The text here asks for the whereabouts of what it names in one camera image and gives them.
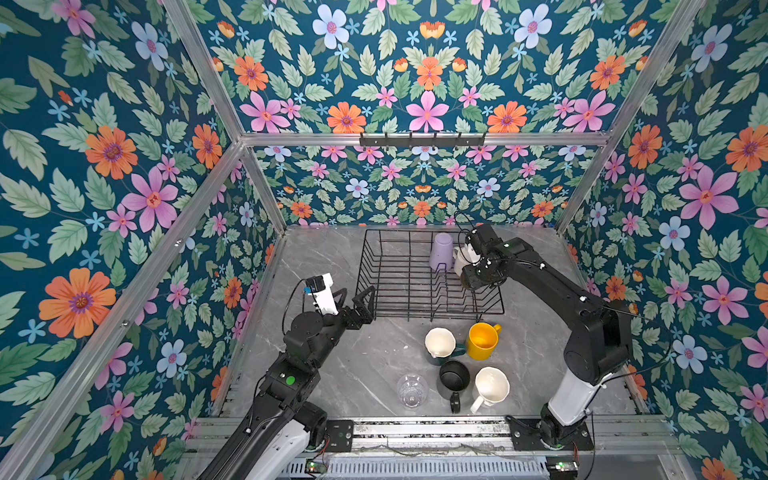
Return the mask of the white mug red inside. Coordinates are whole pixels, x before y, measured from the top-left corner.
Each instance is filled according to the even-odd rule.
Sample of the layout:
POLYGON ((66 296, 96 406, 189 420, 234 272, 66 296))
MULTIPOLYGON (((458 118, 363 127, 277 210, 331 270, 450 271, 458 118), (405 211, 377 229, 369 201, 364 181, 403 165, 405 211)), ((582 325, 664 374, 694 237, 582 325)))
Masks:
POLYGON ((460 276, 466 266, 475 265, 480 258, 481 256, 474 250, 471 244, 454 247, 453 265, 455 274, 460 276))

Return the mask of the lavender plastic cup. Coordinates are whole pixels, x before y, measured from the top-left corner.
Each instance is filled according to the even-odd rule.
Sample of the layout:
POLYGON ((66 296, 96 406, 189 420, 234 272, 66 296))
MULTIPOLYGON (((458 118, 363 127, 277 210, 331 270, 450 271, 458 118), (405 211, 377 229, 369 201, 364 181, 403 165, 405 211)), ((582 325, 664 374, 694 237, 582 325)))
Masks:
POLYGON ((434 272, 449 272, 453 268, 453 236, 446 232, 437 233, 432 241, 429 266, 434 272))

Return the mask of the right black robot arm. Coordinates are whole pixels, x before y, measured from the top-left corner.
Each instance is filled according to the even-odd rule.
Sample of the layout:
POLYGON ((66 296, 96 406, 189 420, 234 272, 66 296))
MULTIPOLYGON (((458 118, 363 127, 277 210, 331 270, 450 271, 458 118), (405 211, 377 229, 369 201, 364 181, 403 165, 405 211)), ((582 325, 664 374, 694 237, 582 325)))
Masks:
POLYGON ((478 290, 511 279, 534 293, 568 327, 566 373, 542 407, 535 435, 550 449, 574 442, 598 390, 633 359, 633 314, 621 301, 606 301, 571 281, 521 238, 504 240, 492 226, 479 225, 466 233, 466 243, 479 258, 462 268, 465 288, 478 290))

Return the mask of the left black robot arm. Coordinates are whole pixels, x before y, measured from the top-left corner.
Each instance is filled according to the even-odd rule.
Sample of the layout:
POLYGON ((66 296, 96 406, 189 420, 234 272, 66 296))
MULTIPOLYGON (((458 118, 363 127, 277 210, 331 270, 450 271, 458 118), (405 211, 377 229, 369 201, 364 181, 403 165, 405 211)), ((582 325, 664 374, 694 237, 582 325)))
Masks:
POLYGON ((312 277, 305 295, 313 307, 291 321, 284 350, 257 382, 246 415, 202 479, 276 479, 302 452, 324 443, 327 413, 309 397, 342 335, 374 321, 376 288, 362 290, 347 306, 345 288, 333 291, 328 281, 312 277))

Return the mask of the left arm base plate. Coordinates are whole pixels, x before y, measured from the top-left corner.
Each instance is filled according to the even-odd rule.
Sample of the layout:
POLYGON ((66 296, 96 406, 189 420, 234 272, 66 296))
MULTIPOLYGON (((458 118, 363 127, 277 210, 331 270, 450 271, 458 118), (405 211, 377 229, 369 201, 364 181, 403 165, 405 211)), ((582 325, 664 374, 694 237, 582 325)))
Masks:
POLYGON ((353 420, 324 420, 312 433, 312 450, 324 453, 348 453, 352 450, 354 433, 353 420))

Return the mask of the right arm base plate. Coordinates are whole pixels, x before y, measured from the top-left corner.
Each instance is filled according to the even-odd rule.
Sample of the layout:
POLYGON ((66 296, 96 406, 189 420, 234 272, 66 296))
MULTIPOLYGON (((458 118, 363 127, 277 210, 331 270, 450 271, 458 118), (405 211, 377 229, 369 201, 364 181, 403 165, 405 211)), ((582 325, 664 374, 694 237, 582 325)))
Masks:
POLYGON ((578 450, 591 451, 594 440, 585 419, 563 426, 554 417, 517 418, 505 415, 510 438, 516 451, 578 450))

